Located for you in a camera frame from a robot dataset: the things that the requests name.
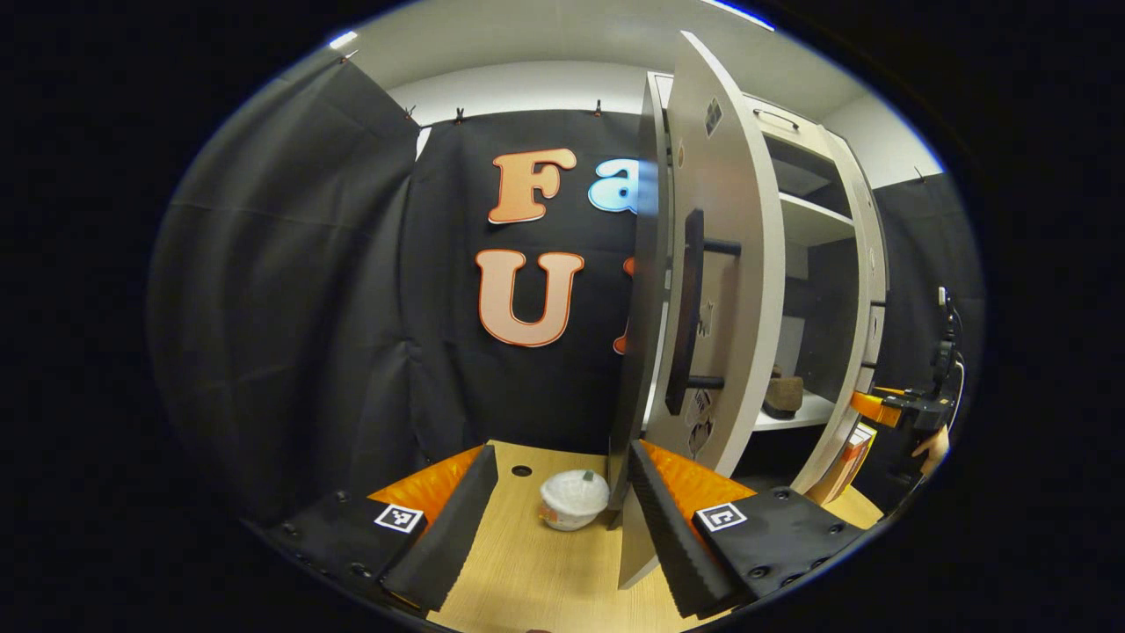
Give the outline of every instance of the orange letter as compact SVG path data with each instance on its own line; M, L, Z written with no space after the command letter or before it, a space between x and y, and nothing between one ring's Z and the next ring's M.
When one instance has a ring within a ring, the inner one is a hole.
M536 164L543 164L536 171ZM541 150L496 156L493 164L500 168L500 199L496 208L488 211L488 221L510 224L531 221L547 215L547 207L536 201L534 189L544 198L554 198L559 192L559 169L572 169L578 164L574 152L567 148Z
M624 268L626 272L628 272L629 275L632 277L633 260L631 256L626 260L626 263L624 265L622 265L622 268ZM628 340L628 337L629 337L629 322L626 322L626 334L613 340L613 352L616 352L618 354L624 356L626 341Z
M543 315L534 324L525 324L512 313L515 271L528 259L514 250L489 248L477 253L480 266L480 324L488 334L508 345L542 347L558 341L570 319L570 288L574 273L586 261L569 252L546 252L539 255L539 266L547 271L547 299Z

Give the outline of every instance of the ceiling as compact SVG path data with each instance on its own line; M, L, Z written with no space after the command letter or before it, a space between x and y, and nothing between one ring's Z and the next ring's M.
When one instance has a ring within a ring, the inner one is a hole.
M352 56L384 89L470 67L610 62L673 72L694 33L744 91L812 119L867 93L803 45L700 0L421 0L354 28Z

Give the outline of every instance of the white wall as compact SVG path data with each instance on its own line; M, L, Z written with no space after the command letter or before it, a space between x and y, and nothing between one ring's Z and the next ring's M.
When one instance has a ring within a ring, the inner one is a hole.
M640 114L648 69L597 62L520 62L441 74L387 92L426 126L457 117L540 109Z
M874 94L860 97L820 123L847 138L872 189L945 170L914 127Z

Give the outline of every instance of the hand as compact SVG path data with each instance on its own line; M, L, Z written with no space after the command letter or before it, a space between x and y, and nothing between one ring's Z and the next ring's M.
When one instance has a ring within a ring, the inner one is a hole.
M915 449L910 456L917 458L927 451L929 453L926 455L926 461L922 462L920 470L921 474L929 477L929 473L934 472L934 469L945 459L945 454L950 452L950 432L945 425L942 425L942 428L937 429L937 433L919 444L918 449Z

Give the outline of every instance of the wooden table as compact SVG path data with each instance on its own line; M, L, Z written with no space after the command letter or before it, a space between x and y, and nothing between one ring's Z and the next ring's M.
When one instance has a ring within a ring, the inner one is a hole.
M490 444L500 480L465 568L430 621L466 633L660 633L724 615L680 617L659 566L628 590L619 590L622 532L606 530L604 516L576 532L558 532L539 519L539 487L547 478L574 469L603 473L604 455ZM512 468L518 465L531 468L531 474L516 477ZM865 530L882 516L850 487L826 509Z

